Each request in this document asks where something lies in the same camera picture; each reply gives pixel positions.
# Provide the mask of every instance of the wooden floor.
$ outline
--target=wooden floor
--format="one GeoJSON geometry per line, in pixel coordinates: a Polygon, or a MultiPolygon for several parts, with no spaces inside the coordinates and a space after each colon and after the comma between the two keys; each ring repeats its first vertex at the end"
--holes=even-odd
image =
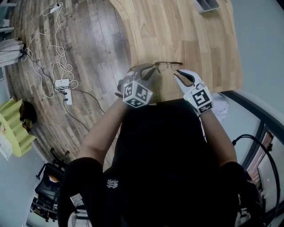
{"type": "MultiPolygon", "coordinates": [[[[57,39],[66,49],[67,61],[73,66],[75,79],[79,81],[78,89],[94,95],[102,109],[107,110],[116,99],[117,82],[130,68],[129,44],[121,19],[109,0],[60,1],[64,6],[59,22],[64,26],[59,28],[57,39]]],[[[56,0],[12,2],[18,3],[9,13],[10,24],[15,27],[12,38],[20,37],[28,45],[37,32],[42,32],[50,34],[51,43],[55,43],[58,12],[48,16],[42,16],[42,13],[56,0]]],[[[49,46],[45,36],[38,36],[31,49],[34,60],[40,59],[39,64],[51,76],[53,63],[59,61],[55,48],[49,46]]],[[[60,79],[61,72],[55,67],[55,79],[60,79]]],[[[38,122],[32,134],[37,136],[35,144],[41,153],[52,160],[49,150],[53,147],[60,157],[69,150],[69,159],[75,159],[87,131],[66,113],[63,106],[65,96],[56,92],[53,99],[48,99],[43,95],[40,77],[33,71],[29,59],[6,67],[6,74],[12,95],[29,101],[37,111],[38,122]]],[[[43,84],[45,92],[51,95],[52,83],[44,75],[43,84]]],[[[73,105],[67,106],[68,111],[91,129],[102,115],[97,102],[78,91],[73,91],[72,96],[73,105]]],[[[112,162],[115,142],[108,152],[104,169],[112,162]]]]}

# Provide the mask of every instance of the paper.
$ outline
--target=paper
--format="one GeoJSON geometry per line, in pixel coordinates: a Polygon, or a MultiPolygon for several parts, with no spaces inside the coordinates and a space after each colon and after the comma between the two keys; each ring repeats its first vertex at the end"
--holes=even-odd
{"type": "Polygon", "coordinates": [[[7,160],[13,154],[13,146],[3,134],[0,134],[0,152],[7,160]]]}

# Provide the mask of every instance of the logo on shirt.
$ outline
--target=logo on shirt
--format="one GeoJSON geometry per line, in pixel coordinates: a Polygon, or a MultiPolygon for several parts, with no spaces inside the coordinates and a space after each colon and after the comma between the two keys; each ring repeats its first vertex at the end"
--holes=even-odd
{"type": "Polygon", "coordinates": [[[118,186],[118,180],[107,180],[108,188],[116,188],[118,186]]]}

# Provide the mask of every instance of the yellow folded object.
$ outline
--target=yellow folded object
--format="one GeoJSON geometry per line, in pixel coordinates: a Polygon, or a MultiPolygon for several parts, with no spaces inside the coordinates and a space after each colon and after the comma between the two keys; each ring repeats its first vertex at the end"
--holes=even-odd
{"type": "Polygon", "coordinates": [[[35,136],[29,135],[20,121],[20,107],[22,100],[15,101],[11,98],[0,106],[0,122],[5,126],[3,134],[13,146],[13,154],[21,157],[32,148],[32,141],[35,136]]]}

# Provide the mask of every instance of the fiducial marker cube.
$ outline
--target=fiducial marker cube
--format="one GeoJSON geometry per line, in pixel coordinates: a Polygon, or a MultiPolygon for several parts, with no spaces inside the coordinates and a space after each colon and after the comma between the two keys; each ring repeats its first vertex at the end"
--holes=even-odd
{"type": "Polygon", "coordinates": [[[132,81],[124,87],[123,101],[134,108],[138,108],[147,105],[152,94],[152,91],[136,81],[132,81]]]}
{"type": "Polygon", "coordinates": [[[200,90],[194,89],[186,93],[183,98],[197,110],[198,114],[205,113],[213,108],[212,97],[208,87],[200,90]]]}

